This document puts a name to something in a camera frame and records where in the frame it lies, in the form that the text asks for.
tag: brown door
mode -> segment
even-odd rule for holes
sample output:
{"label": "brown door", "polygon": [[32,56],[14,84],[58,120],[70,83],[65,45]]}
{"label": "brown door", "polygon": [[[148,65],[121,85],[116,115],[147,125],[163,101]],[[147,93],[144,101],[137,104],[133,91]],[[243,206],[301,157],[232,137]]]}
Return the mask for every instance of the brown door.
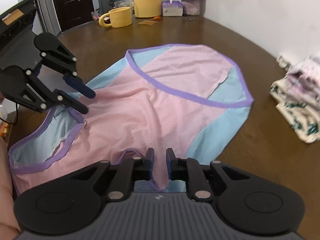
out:
{"label": "brown door", "polygon": [[62,31],[92,21],[92,0],[53,0]]}

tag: brown tabletop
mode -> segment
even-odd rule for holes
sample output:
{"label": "brown tabletop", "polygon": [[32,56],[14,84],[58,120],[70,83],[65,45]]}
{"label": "brown tabletop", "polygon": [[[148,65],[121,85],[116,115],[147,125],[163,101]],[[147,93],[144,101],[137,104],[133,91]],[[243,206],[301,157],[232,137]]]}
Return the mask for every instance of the brown tabletop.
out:
{"label": "brown tabletop", "polygon": [[[59,40],[77,57],[77,71],[84,82],[124,57],[128,49],[168,43],[204,44],[232,58],[243,72],[254,103],[248,120],[219,160],[299,193],[306,213],[298,232],[306,239],[320,239],[320,142],[301,142],[275,108],[269,88],[284,76],[284,70],[249,40],[202,17],[195,19],[188,22],[167,17],[152,26],[138,25],[141,20],[134,20],[132,25],[118,29],[101,28],[92,22],[63,33]],[[10,146],[36,130],[44,117],[21,107]]]}

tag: stack of folded clothes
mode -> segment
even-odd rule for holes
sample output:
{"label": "stack of folded clothes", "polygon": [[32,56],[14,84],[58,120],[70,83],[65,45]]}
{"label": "stack of folded clothes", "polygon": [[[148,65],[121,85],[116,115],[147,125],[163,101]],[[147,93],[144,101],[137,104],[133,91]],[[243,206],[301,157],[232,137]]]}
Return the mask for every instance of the stack of folded clothes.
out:
{"label": "stack of folded clothes", "polygon": [[320,53],[291,66],[284,78],[273,82],[270,94],[302,141],[320,139]]}

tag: purple tissue box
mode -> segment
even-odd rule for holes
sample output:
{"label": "purple tissue box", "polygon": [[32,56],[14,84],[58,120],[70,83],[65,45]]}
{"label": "purple tissue box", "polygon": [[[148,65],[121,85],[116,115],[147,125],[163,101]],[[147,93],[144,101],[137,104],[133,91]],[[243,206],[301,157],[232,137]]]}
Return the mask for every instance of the purple tissue box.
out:
{"label": "purple tissue box", "polygon": [[162,16],[182,16],[183,5],[179,1],[162,1]]}

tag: orange label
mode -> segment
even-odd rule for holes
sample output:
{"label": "orange label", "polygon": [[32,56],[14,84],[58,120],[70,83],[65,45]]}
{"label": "orange label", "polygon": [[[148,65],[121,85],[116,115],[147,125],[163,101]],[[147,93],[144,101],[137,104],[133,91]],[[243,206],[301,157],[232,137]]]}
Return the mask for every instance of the orange label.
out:
{"label": "orange label", "polygon": [[2,21],[6,25],[10,25],[13,23],[16,19],[19,19],[23,15],[23,12],[19,9],[15,9],[13,12],[8,13],[6,17],[2,18]]}

